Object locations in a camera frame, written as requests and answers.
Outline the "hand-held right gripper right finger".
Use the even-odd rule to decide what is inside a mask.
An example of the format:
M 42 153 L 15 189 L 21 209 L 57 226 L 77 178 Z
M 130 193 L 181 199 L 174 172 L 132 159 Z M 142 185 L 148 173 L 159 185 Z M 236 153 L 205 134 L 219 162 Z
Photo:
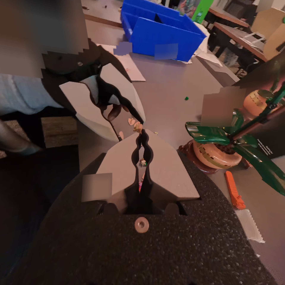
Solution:
M 148 129 L 141 135 L 147 166 L 141 196 L 151 207 L 165 210 L 168 204 L 200 198 L 178 152 Z

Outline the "person's left forearm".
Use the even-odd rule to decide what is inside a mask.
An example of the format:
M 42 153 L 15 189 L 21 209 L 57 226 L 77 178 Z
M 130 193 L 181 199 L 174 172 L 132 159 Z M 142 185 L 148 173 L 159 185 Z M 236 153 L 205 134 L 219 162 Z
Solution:
M 0 115 L 36 114 L 46 107 L 63 108 L 45 90 L 41 79 L 0 74 Z

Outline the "brown wooden table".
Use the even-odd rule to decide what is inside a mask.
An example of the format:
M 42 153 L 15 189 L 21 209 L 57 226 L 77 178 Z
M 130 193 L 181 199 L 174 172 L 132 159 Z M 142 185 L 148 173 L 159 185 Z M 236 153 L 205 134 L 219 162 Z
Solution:
M 254 58 L 262 63 L 267 62 L 268 60 L 265 58 L 263 52 L 260 49 L 251 46 L 247 41 L 243 39 L 243 37 L 247 35 L 249 34 L 243 30 L 215 22 L 211 31 L 212 40 L 209 44 L 209 50 L 212 52 L 218 46 L 219 49 L 215 53 L 215 56 L 219 58 L 226 48 L 229 50 L 231 50 L 232 47 L 238 49 L 237 46 L 231 43 L 232 40 L 242 47 L 242 49 L 239 49 L 240 51 L 247 50 L 247 54 L 251 55 L 250 58 Z
M 205 21 L 211 24 L 221 23 L 230 27 L 250 27 L 250 25 L 245 21 L 238 19 L 237 17 L 229 14 L 228 12 L 218 7 L 209 8 L 208 13 L 205 17 Z

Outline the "pile of small tan bricks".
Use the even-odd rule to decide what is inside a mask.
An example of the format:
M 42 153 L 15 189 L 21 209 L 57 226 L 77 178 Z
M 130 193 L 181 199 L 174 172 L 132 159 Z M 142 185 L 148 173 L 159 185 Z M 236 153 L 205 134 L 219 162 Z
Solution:
M 129 118 L 128 119 L 128 124 L 130 126 L 134 126 L 134 131 L 136 132 L 137 131 L 137 126 L 139 127 L 141 123 L 140 122 L 136 122 L 136 120 L 134 118 Z M 119 132 L 119 138 L 121 140 L 124 139 L 124 135 L 123 135 L 122 131 Z M 140 166 L 146 167 L 147 165 L 148 165 L 148 163 L 146 162 L 146 160 L 144 158 L 140 159 Z M 142 179 L 139 182 L 139 191 L 141 191 L 141 187 L 142 187 L 142 184 L 143 184 L 144 176 L 145 176 L 145 174 L 142 175 Z

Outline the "dark plant toy box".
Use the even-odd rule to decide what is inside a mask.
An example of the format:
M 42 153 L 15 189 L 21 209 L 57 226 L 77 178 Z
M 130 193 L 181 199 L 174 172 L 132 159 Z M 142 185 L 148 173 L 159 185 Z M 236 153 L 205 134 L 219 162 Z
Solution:
M 241 108 L 244 123 L 257 117 L 265 109 L 267 98 L 273 97 L 273 93 L 281 88 L 284 82 L 284 61 L 279 61 L 277 67 L 275 62 L 271 60 L 262 64 L 234 84 L 246 89 L 246 97 Z M 257 140 L 258 149 L 270 159 L 284 156 L 284 112 L 251 131 L 250 134 Z

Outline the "tan cardboard box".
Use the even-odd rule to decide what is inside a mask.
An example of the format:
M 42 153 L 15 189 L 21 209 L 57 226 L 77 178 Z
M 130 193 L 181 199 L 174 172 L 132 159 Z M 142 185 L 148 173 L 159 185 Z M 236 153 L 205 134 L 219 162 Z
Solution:
M 284 16 L 285 12 L 276 8 L 260 11 L 251 26 L 252 32 L 265 36 L 263 55 L 268 61 L 280 54 L 277 48 L 285 41 Z

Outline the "green toy box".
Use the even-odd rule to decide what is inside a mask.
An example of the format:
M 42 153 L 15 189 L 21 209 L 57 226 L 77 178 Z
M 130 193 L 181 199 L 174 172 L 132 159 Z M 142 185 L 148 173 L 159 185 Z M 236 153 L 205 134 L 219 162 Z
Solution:
M 194 2 L 194 13 L 191 18 L 193 22 L 201 24 L 207 15 L 214 0 L 197 0 Z

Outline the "white crumpled paper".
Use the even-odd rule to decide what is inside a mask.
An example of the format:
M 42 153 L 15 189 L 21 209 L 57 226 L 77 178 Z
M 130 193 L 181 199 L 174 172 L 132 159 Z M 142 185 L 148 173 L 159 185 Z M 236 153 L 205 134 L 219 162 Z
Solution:
M 202 31 L 202 34 L 205 35 L 205 38 L 199 45 L 198 49 L 194 52 L 191 59 L 194 57 L 200 57 L 222 67 L 223 65 L 220 60 L 214 54 L 208 51 L 208 40 L 210 37 L 210 33 L 203 25 L 196 22 L 194 22 L 194 24 Z

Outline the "brick plant in pot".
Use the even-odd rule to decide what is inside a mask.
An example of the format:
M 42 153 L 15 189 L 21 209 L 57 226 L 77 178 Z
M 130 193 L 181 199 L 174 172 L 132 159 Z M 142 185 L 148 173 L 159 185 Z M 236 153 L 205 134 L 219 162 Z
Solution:
M 230 144 L 229 136 L 239 130 L 244 117 L 239 109 L 234 109 L 231 126 L 201 126 L 200 122 L 186 122 L 185 128 L 193 138 L 193 151 L 201 167 L 230 169 L 242 159 L 248 161 L 259 173 L 262 180 L 275 191 L 284 195 L 284 172 L 264 153 L 258 150 L 257 140 L 250 134 Z

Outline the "person's dark trousers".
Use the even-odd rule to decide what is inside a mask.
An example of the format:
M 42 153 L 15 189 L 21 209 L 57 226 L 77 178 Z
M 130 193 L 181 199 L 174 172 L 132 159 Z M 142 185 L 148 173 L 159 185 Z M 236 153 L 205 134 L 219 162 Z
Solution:
M 79 172 L 78 145 L 1 158 L 1 284 L 11 284 L 49 208 Z

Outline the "blue plastic bin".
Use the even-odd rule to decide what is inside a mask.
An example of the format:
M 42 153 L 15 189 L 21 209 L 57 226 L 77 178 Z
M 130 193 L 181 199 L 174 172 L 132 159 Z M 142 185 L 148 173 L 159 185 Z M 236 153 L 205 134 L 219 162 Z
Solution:
M 173 54 L 173 59 L 188 62 L 206 38 L 189 20 L 189 27 L 177 28 L 139 17 L 134 25 L 130 42 L 132 52 L 155 56 L 155 53 Z
M 150 1 L 124 1 L 120 19 L 129 42 L 132 30 L 139 17 L 181 29 L 190 26 L 190 19 L 187 16 L 180 16 L 176 10 Z

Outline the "grey desk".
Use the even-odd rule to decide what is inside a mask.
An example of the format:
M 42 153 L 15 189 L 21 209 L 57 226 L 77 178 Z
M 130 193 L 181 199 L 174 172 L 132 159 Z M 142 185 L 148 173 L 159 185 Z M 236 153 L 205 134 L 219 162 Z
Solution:
M 96 44 L 117 45 L 126 41 L 122 28 L 85 20 L 88 37 Z M 178 149 L 191 140 L 185 129 L 187 121 L 199 121 L 204 94 L 217 93 L 221 85 L 205 65 L 194 58 L 191 64 L 178 61 L 154 60 L 151 56 L 131 54 L 145 82 L 134 82 L 144 108 L 145 129 L 158 132 L 158 136 Z M 127 120 L 131 115 L 124 110 L 113 121 L 116 131 L 124 138 L 133 134 Z M 79 137 L 80 171 L 98 155 L 108 151 L 114 142 L 93 133 L 82 123 L 77 123 Z M 234 167 L 233 174 L 238 193 L 250 210 L 256 225 L 265 240 L 258 243 L 250 240 L 260 260 L 278 284 L 284 284 L 284 196 L 277 193 L 264 181 L 258 172 L 243 165 Z M 223 171 L 210 175 L 230 201 Z

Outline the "person's left hand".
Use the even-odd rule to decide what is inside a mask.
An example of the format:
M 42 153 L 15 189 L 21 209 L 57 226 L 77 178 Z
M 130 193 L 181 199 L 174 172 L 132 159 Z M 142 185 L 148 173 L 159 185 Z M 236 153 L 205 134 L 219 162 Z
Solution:
M 116 117 L 118 117 L 122 109 L 129 112 L 129 109 L 126 106 L 113 104 L 113 108 L 107 117 L 108 120 L 112 122 Z

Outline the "orange brick separator tool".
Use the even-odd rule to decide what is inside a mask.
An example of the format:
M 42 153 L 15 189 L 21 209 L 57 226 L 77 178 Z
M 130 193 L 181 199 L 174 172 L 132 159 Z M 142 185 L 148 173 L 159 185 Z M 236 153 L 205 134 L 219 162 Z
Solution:
M 230 194 L 232 205 L 238 210 L 244 210 L 246 205 L 237 191 L 237 187 L 233 178 L 233 175 L 230 171 L 225 172 L 225 179 L 227 183 L 227 188 Z

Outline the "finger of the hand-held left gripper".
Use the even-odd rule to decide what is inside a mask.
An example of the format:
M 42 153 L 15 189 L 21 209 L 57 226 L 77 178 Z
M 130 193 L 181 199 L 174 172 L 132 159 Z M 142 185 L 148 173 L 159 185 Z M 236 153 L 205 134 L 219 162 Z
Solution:
M 90 98 L 90 90 L 84 83 L 67 82 L 59 85 L 70 104 L 76 111 L 78 120 L 99 136 L 119 142 L 119 138 L 111 123 L 104 118 L 101 110 L 95 106 Z
M 136 89 L 111 63 L 102 66 L 99 74 L 86 78 L 86 85 L 97 107 L 125 106 L 135 119 L 145 123 L 144 109 Z

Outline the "torn white plastic bag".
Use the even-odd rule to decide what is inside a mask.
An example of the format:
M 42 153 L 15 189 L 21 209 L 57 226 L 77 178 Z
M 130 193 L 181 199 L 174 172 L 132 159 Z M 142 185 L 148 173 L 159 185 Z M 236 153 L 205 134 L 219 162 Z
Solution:
M 235 210 L 235 213 L 244 229 L 246 237 L 249 240 L 256 241 L 258 243 L 265 243 L 256 223 L 253 219 L 251 212 L 248 209 Z

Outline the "white table with wooden edge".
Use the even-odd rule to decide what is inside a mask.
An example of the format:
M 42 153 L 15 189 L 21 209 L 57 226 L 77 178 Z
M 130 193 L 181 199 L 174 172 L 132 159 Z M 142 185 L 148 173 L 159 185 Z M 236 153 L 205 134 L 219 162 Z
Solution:
M 120 15 L 123 1 L 82 0 L 81 5 L 86 20 L 122 28 Z

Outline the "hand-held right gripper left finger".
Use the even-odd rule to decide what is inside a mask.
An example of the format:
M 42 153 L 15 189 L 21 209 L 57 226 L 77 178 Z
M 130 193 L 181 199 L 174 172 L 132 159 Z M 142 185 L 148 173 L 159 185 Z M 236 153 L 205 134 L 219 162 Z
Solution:
M 112 173 L 111 197 L 106 201 L 115 204 L 119 211 L 126 210 L 128 204 L 125 189 L 136 178 L 132 154 L 138 146 L 137 138 L 138 136 L 129 136 L 110 148 L 97 171 L 97 174 Z

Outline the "white instruction booklet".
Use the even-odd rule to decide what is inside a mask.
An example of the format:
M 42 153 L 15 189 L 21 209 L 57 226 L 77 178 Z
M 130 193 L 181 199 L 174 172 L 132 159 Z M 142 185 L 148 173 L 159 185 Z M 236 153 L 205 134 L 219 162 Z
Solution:
M 145 82 L 146 79 L 137 68 L 135 62 L 131 58 L 130 54 L 127 55 L 115 55 L 115 57 L 121 62 L 127 74 L 132 82 Z

